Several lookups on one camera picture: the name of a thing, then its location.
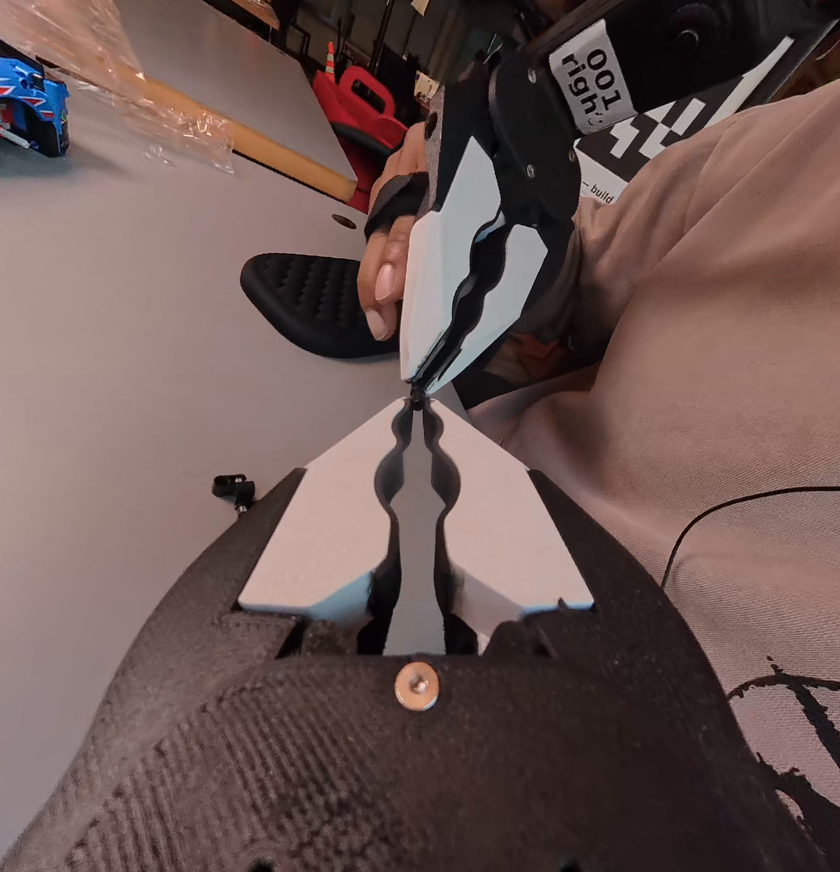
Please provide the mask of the lego race car model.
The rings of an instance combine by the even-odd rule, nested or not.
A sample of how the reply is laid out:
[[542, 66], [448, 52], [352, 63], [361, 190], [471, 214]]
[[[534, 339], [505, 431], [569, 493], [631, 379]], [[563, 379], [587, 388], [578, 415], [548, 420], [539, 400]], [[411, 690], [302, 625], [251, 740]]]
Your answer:
[[69, 149], [66, 84], [0, 39], [0, 139], [48, 158]]

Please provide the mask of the black lego connector with pin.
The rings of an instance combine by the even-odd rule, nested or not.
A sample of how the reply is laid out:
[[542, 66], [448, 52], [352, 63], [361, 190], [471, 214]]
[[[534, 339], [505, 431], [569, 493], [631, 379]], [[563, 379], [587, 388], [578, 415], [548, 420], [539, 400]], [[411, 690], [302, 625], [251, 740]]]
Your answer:
[[211, 493], [242, 517], [255, 503], [255, 482], [244, 474], [218, 475], [212, 480]]

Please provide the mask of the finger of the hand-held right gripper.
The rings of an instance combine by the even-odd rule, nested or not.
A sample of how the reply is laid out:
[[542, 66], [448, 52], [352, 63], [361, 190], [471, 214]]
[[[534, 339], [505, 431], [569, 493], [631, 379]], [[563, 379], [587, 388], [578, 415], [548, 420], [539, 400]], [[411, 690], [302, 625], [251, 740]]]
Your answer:
[[471, 245], [469, 276], [456, 292], [452, 320], [422, 367], [423, 393], [446, 386], [507, 333], [546, 255], [538, 231], [522, 225], [506, 224]]
[[432, 362], [436, 345], [455, 325], [458, 289], [470, 274], [479, 233], [496, 227], [501, 207], [490, 156], [469, 140], [444, 204], [419, 217], [410, 234], [402, 310], [401, 378], [409, 384], [447, 384], [499, 340], [504, 328], [470, 341], [450, 365]]

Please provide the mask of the red chair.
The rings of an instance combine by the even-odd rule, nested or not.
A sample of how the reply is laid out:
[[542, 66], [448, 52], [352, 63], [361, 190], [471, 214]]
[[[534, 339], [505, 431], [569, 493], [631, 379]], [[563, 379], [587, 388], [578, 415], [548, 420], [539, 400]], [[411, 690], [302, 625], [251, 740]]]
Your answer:
[[356, 175], [348, 204], [367, 213], [371, 188], [402, 146], [407, 127], [395, 117], [390, 91], [358, 65], [347, 67], [338, 81], [317, 71], [312, 88]]

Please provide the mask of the clear plastic bag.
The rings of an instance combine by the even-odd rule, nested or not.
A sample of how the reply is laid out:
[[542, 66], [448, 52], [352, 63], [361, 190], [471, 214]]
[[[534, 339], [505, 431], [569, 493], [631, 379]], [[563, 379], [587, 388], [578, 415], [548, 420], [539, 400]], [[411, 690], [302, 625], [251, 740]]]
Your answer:
[[114, 2], [0, 1], [0, 39], [107, 106], [152, 158], [181, 154], [233, 173], [228, 120], [145, 75]]

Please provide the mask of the person's right hand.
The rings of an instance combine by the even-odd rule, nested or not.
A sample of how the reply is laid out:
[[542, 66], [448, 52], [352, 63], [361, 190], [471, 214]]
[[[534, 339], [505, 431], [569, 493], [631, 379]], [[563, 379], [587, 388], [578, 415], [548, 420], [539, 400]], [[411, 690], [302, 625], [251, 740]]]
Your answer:
[[[426, 170], [425, 124], [417, 123], [406, 133], [403, 146], [387, 159], [371, 187], [370, 207], [381, 189], [397, 176]], [[371, 234], [361, 259], [357, 289], [361, 308], [375, 340], [390, 339], [399, 323], [398, 302], [404, 297], [410, 234], [415, 218], [400, 216], [390, 229]]]

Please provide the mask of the wood-edged grey table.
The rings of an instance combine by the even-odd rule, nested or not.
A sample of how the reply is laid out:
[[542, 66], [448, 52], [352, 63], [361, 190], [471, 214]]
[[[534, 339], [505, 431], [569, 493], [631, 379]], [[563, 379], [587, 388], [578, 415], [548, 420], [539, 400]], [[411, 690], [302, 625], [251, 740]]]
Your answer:
[[144, 95], [222, 121], [227, 142], [347, 203], [356, 174], [299, 63], [202, 1], [117, 1]]

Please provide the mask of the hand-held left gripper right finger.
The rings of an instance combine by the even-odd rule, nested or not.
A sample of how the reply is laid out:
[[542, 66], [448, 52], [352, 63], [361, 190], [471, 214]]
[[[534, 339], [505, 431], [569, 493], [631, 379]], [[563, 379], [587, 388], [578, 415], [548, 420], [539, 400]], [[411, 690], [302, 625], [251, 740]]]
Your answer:
[[530, 471], [436, 399], [425, 402], [436, 520], [433, 582], [448, 654], [483, 653], [498, 627], [593, 596]]

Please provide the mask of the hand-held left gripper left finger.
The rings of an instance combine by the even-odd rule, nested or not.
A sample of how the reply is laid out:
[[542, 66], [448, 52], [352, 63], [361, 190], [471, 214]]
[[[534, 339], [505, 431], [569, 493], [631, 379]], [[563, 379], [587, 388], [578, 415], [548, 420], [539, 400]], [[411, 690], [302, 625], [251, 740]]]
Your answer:
[[411, 403], [396, 400], [310, 462], [253, 568], [243, 611], [328, 621], [382, 654], [402, 586], [399, 521]]

